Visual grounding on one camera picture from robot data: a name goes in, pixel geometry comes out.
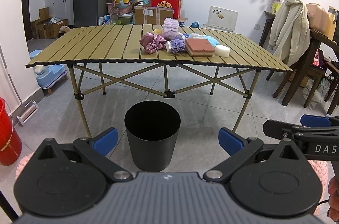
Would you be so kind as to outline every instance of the flower vase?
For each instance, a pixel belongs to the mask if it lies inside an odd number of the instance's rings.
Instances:
[[[277,14],[281,7],[281,2],[279,0],[272,0],[271,2],[271,13]]]

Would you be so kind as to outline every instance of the folding table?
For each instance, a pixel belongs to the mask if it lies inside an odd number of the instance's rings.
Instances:
[[[214,86],[217,83],[242,95],[245,98],[244,105],[233,128],[233,131],[235,131],[241,121],[248,102],[250,101],[261,70],[292,72],[292,70],[287,65],[282,63],[268,51],[258,46],[247,37],[240,34],[216,30],[180,27],[180,32],[182,33],[189,34],[194,32],[201,35],[211,35],[217,39],[220,44],[226,45],[231,49],[229,57],[219,57],[217,55],[210,57],[191,57],[186,52],[174,55],[167,53],[166,50],[159,50],[153,54],[147,54],[144,48],[140,45],[139,40],[142,35],[147,32],[153,32],[154,29],[161,29],[161,25],[106,25],[74,28],[50,44],[46,49],[44,49],[34,59],[32,59],[26,65],[26,67],[33,67],[35,65],[67,64],[74,89],[74,96],[77,101],[87,135],[90,138],[92,135],[87,124],[81,101],[84,99],[85,95],[99,89],[102,89],[103,94],[105,95],[105,87],[116,82],[120,82],[124,85],[135,87],[149,93],[157,94],[164,98],[175,98],[175,95],[178,93],[208,84],[212,84],[210,93],[210,95],[212,95]],[[102,63],[113,64],[141,62],[155,64],[119,78],[104,74],[102,72]],[[99,72],[87,68],[87,63],[98,63]],[[171,91],[168,88],[167,65],[170,67],[179,66],[180,68],[205,78],[206,81]],[[210,77],[187,65],[215,66],[216,72],[214,77]],[[164,69],[164,92],[126,81],[126,79],[130,77],[160,67]],[[227,76],[218,77],[218,71],[220,67],[233,67],[236,69],[236,72]],[[76,82],[74,68],[82,70],[78,82]],[[255,71],[255,75],[250,88],[248,89],[244,79],[242,78],[242,74],[251,71]],[[82,92],[81,82],[84,72],[89,72],[101,77],[101,85]],[[236,89],[222,82],[225,79],[235,76],[239,76],[243,90]],[[110,79],[111,81],[104,83],[104,78]]]

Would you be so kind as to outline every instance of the red bucket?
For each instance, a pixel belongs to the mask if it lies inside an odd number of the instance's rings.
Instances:
[[[22,143],[5,110],[5,101],[0,98],[0,164],[13,164],[21,153]]]

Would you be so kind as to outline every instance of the wooden slat tabletop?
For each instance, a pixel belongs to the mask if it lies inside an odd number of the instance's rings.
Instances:
[[[139,40],[147,32],[161,28],[161,25],[149,24],[74,28],[44,49],[26,67],[89,62],[154,62],[292,71],[247,37],[210,29],[180,27],[179,32],[210,35],[221,45],[230,47],[229,57],[191,57],[186,52],[174,55],[166,50],[148,54]]]

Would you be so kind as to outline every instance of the pink fluffy rug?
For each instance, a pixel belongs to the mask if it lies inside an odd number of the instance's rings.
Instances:
[[[18,176],[20,175],[21,171],[23,170],[23,168],[26,166],[26,164],[28,163],[28,161],[30,160],[30,158],[32,157],[33,152],[24,156],[18,166],[17,166],[17,171],[15,173],[15,179],[18,178]],[[325,196],[325,189],[327,188],[327,183],[328,183],[328,164],[326,161],[314,161],[314,160],[309,160],[308,161],[312,168],[314,169],[315,173],[318,175],[321,184],[322,184],[322,195],[320,198],[320,201],[324,200],[324,196]],[[317,207],[316,211],[314,212],[314,215],[318,215],[319,212],[319,208]]]

